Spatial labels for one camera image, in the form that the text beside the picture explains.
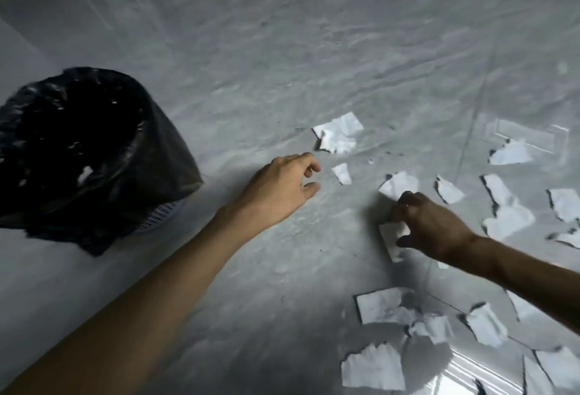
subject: small paper scrap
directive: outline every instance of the small paper scrap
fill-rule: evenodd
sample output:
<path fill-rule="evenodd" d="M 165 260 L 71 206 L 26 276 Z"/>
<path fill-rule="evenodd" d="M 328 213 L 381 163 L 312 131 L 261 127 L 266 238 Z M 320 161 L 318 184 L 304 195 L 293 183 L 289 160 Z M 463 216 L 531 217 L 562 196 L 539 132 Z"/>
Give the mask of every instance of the small paper scrap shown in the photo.
<path fill-rule="evenodd" d="M 552 383 L 540 366 L 524 356 L 526 395 L 554 395 Z"/>
<path fill-rule="evenodd" d="M 508 340 L 508 329 L 500 322 L 489 303 L 471 310 L 465 319 L 477 341 L 483 345 L 498 348 Z"/>
<path fill-rule="evenodd" d="M 346 113 L 312 129 L 321 140 L 320 149 L 331 154 L 344 154 L 356 146 L 352 136 L 364 128 L 353 113 Z"/>
<path fill-rule="evenodd" d="M 556 216 L 565 223 L 580 218 L 580 197 L 575 189 L 548 189 Z"/>
<path fill-rule="evenodd" d="M 348 186 L 353 183 L 352 179 L 350 178 L 349 174 L 349 167 L 346 163 L 342 163 L 338 166 L 334 166 L 332 168 L 334 175 L 337 176 L 337 179 L 340 181 L 340 184 L 343 186 Z"/>
<path fill-rule="evenodd" d="M 402 297 L 412 292 L 409 288 L 388 288 L 357 296 L 357 306 L 363 325 L 369 323 L 397 323 L 411 325 L 416 319 L 415 310 L 401 306 Z"/>
<path fill-rule="evenodd" d="M 533 213 L 506 187 L 495 173 L 484 175 L 483 181 L 491 198 L 498 205 L 495 217 L 483 220 L 483 227 L 490 238 L 503 241 L 508 236 L 535 223 Z"/>
<path fill-rule="evenodd" d="M 568 244 L 574 248 L 580 248 L 580 231 L 572 229 L 569 233 L 558 233 L 554 240 Z"/>
<path fill-rule="evenodd" d="M 458 187 L 455 187 L 450 181 L 444 180 L 440 175 L 437 175 L 435 189 L 446 204 L 454 204 L 465 197 L 465 194 Z"/>
<path fill-rule="evenodd" d="M 536 351 L 540 366 L 555 387 L 580 389 L 580 360 L 565 346 L 554 352 Z"/>
<path fill-rule="evenodd" d="M 379 232 L 391 262 L 401 262 L 403 260 L 401 254 L 407 249 L 397 247 L 397 239 L 401 236 L 409 235 L 411 233 L 409 227 L 405 223 L 385 223 L 379 226 Z"/>
<path fill-rule="evenodd" d="M 525 140 L 510 140 L 489 157 L 489 164 L 511 165 L 532 160 Z"/>
<path fill-rule="evenodd" d="M 417 192 L 419 190 L 419 180 L 412 175 L 407 175 L 406 171 L 397 172 L 379 187 L 379 192 L 393 201 L 401 198 L 403 192 L 407 190 L 413 193 Z"/>
<path fill-rule="evenodd" d="M 417 320 L 409 328 L 409 334 L 413 336 L 425 336 L 431 339 L 434 345 L 448 342 L 453 338 L 453 330 L 447 316 L 441 314 L 425 314 L 421 320 Z"/>
<path fill-rule="evenodd" d="M 510 290 L 506 290 L 511 303 L 516 310 L 517 319 L 521 322 L 522 320 L 532 316 L 533 314 L 541 313 L 541 311 L 529 303 L 526 299 L 522 299 L 517 294 L 512 293 Z"/>
<path fill-rule="evenodd" d="M 387 343 L 369 345 L 360 354 L 350 354 L 340 364 L 344 387 L 405 390 L 401 355 Z"/>

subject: bin liner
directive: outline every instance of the bin liner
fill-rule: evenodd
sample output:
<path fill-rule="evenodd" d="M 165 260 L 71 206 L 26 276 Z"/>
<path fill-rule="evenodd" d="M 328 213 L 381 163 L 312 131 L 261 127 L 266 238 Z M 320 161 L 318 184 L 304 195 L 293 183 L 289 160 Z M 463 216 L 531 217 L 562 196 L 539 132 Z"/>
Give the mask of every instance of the bin liner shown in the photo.
<path fill-rule="evenodd" d="M 177 129 L 126 74 L 66 69 L 0 107 L 0 227 L 98 256 L 201 184 Z"/>

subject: person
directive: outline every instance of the person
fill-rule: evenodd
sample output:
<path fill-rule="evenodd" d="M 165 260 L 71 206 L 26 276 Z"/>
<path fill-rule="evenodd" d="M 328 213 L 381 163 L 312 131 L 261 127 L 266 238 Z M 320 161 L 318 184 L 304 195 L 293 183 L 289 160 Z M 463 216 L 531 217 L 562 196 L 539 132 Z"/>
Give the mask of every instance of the person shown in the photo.
<path fill-rule="evenodd" d="M 275 158 L 187 244 L 18 376 L 3 395 L 134 394 L 229 258 L 320 189 L 311 153 Z M 580 274 L 478 236 L 447 208 L 405 192 L 389 219 L 411 230 L 397 245 L 487 278 L 580 333 Z"/>

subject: marble floor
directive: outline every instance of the marble floor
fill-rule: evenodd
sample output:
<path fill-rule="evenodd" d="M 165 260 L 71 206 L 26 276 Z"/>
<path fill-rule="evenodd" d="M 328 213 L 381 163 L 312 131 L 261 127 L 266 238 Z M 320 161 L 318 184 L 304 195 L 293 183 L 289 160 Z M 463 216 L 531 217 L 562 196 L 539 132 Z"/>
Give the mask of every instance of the marble floor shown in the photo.
<path fill-rule="evenodd" d="M 389 341 L 403 352 L 407 393 L 475 393 L 476 377 L 488 394 L 520 394 L 523 355 L 559 345 L 580 354 L 578 337 L 542 314 L 519 322 L 501 288 L 418 252 L 391 264 L 377 189 L 405 169 L 437 199 L 440 174 L 468 194 L 453 210 L 481 231 L 493 133 L 506 121 L 553 133 L 533 164 L 494 170 L 537 218 L 508 243 L 580 270 L 580 252 L 546 240 L 568 226 L 545 193 L 580 188 L 578 2 L 0 0 L 1 98 L 65 67 L 126 72 L 177 125 L 206 180 L 170 222 L 97 259 L 1 230 L 0 386 L 194 235 L 259 166 L 314 149 L 312 126 L 353 111 L 365 127 L 355 151 L 317 153 L 322 191 L 228 263 L 143 393 L 378 394 L 343 388 L 340 362 Z M 330 171 L 344 161 L 349 187 Z M 451 344 L 362 326 L 353 296 L 391 286 L 449 315 Z M 481 301 L 509 328 L 500 349 L 457 318 Z"/>

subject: gray tile floor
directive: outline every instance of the gray tile floor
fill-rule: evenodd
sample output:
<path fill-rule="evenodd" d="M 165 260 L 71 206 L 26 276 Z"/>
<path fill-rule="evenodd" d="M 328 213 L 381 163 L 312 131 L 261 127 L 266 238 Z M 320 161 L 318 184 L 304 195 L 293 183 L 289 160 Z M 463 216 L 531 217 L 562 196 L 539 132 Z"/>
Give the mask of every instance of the gray tile floor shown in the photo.
<path fill-rule="evenodd" d="M 578 354 L 578 338 L 546 316 L 519 323 L 502 289 L 420 253 L 393 266 L 377 188 L 406 169 L 435 197 L 441 174 L 468 193 L 453 209 L 479 229 L 491 213 L 478 178 L 493 147 L 485 125 L 568 128 L 567 154 L 495 171 L 538 218 L 509 242 L 580 270 L 580 253 L 545 240 L 567 226 L 544 192 L 580 188 L 579 34 L 578 0 L 0 0 L 0 97 L 69 66 L 131 74 L 207 181 L 170 223 L 98 259 L 0 231 L 0 385 L 195 234 L 260 165 L 313 149 L 310 128 L 352 110 L 365 126 L 356 151 L 319 154 L 323 190 L 236 254 L 144 393 L 379 393 L 342 388 L 339 363 L 383 341 L 404 352 L 409 393 L 474 393 L 472 377 L 521 393 L 522 355 L 560 344 Z M 342 161 L 352 186 L 329 171 Z M 450 316 L 450 348 L 359 323 L 353 296 L 397 285 Z M 509 327 L 499 350 L 456 318 L 482 300 Z"/>

